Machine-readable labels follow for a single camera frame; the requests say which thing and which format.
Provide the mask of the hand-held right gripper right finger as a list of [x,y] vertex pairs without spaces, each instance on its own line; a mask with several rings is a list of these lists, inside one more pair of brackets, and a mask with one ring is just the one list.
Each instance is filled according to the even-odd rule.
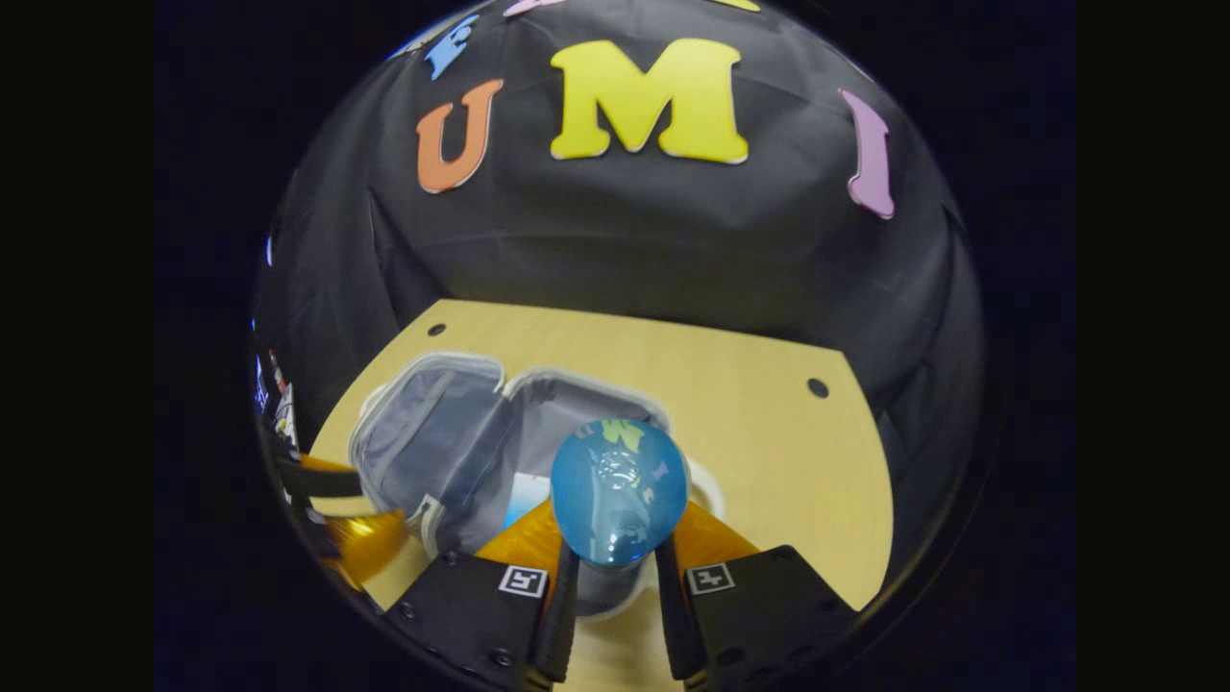
[[756,548],[695,503],[654,556],[665,649],[685,692],[825,683],[859,624],[795,547]]

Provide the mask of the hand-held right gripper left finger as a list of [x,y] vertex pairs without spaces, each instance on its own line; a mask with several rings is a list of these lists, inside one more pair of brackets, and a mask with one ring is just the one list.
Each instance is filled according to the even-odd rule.
[[446,692],[554,692],[567,678],[578,573],[545,501],[474,556],[435,556],[385,611],[383,631]]

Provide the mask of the pale blue skincare tube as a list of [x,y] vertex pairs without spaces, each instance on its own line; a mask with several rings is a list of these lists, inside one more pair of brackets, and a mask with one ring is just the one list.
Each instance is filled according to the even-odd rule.
[[510,482],[509,499],[506,504],[504,530],[549,500],[550,494],[551,479],[549,476],[517,472]]

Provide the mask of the blue capped skincare bottle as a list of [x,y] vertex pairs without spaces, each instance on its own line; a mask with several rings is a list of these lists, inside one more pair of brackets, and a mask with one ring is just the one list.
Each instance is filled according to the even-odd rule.
[[558,444],[550,474],[554,520],[573,556],[605,570],[645,560],[690,501],[691,472],[672,435],[651,422],[584,422]]

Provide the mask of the black backdrop cloth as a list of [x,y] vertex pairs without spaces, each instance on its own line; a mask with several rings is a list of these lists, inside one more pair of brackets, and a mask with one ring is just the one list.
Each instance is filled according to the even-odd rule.
[[260,251],[262,447],[347,457],[430,352],[642,391],[859,616],[966,481],[984,324],[970,240],[905,109],[769,0],[490,0],[335,109]]

